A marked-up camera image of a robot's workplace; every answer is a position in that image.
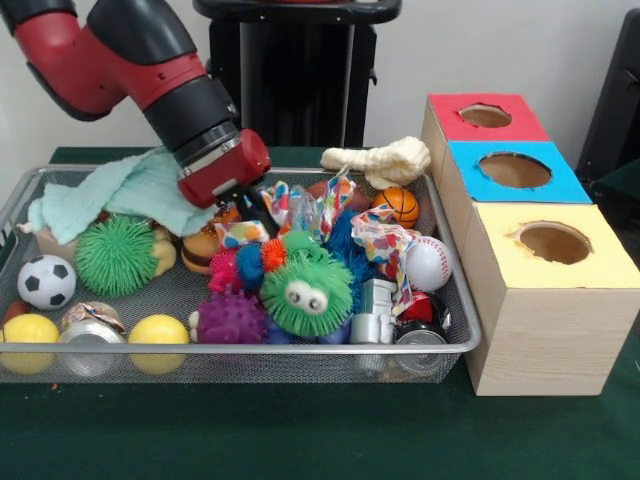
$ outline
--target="fabric ribbon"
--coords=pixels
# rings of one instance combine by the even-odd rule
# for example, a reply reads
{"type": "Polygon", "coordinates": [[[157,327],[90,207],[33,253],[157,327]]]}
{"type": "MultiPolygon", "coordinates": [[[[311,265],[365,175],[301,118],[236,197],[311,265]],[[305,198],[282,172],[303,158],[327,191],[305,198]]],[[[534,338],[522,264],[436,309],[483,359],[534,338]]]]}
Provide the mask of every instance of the fabric ribbon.
{"type": "Polygon", "coordinates": [[[394,210],[381,205],[354,217],[351,236],[356,244],[364,247],[369,261],[382,265],[385,272],[393,272],[398,284],[391,313],[404,312],[413,302],[409,279],[405,274],[407,252],[421,234],[391,223],[394,210]]]}
{"type": "MultiPolygon", "coordinates": [[[[336,219],[353,198],[356,188],[347,173],[348,169],[343,168],[332,177],[327,183],[326,194],[315,200],[303,187],[291,188],[283,181],[261,190],[269,213],[280,226],[278,236],[290,231],[308,231],[317,242],[327,242],[336,219]]],[[[269,234],[259,220],[216,223],[215,230],[224,248],[269,241],[269,234]]]]}

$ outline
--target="round hole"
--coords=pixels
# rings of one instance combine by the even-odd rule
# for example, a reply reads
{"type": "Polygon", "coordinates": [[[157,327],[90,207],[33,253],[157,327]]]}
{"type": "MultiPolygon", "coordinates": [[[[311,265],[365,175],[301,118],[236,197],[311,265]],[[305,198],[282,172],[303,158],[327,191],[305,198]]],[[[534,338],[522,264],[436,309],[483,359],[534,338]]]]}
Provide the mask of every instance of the round hole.
{"type": "Polygon", "coordinates": [[[480,168],[504,187],[536,188],[551,181],[551,170],[535,158],[519,153],[488,155],[480,160],[480,168]]]}
{"type": "Polygon", "coordinates": [[[462,119],[482,128],[502,128],[511,124],[511,115],[500,107],[475,103],[458,112],[462,119]]]}
{"type": "Polygon", "coordinates": [[[565,265],[581,262],[591,253],[589,240],[577,230],[561,223],[540,222],[529,225],[520,233],[520,241],[536,257],[565,265]]]}

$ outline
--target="purple spiky ball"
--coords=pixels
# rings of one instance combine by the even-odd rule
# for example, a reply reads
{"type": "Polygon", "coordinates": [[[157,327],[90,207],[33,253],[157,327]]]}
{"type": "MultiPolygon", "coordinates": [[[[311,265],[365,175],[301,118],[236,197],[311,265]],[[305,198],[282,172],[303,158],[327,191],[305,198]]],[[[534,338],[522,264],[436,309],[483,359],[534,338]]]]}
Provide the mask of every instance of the purple spiky ball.
{"type": "Polygon", "coordinates": [[[233,293],[228,286],[224,294],[213,294],[198,314],[191,325],[198,343],[248,345],[264,340],[267,314],[254,295],[242,290],[233,293]]]}

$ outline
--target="baseball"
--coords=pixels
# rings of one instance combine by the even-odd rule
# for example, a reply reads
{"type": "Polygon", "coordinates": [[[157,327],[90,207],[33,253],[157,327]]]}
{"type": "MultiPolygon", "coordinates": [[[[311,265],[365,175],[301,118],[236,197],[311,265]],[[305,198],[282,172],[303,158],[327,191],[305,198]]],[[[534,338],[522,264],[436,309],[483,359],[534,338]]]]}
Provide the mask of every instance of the baseball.
{"type": "Polygon", "coordinates": [[[405,273],[411,288],[435,292],[451,276],[451,251],[433,237],[418,237],[407,252],[405,273]]]}

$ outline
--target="stacked boxes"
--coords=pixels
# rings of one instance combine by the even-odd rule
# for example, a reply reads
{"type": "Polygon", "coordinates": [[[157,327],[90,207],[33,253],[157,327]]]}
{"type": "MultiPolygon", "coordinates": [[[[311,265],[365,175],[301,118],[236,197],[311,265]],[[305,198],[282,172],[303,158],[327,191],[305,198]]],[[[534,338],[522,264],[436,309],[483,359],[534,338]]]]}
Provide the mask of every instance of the stacked boxes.
{"type": "Polygon", "coordinates": [[[640,272],[521,96],[430,95],[423,139],[483,327],[478,395],[597,395],[640,272]]]}

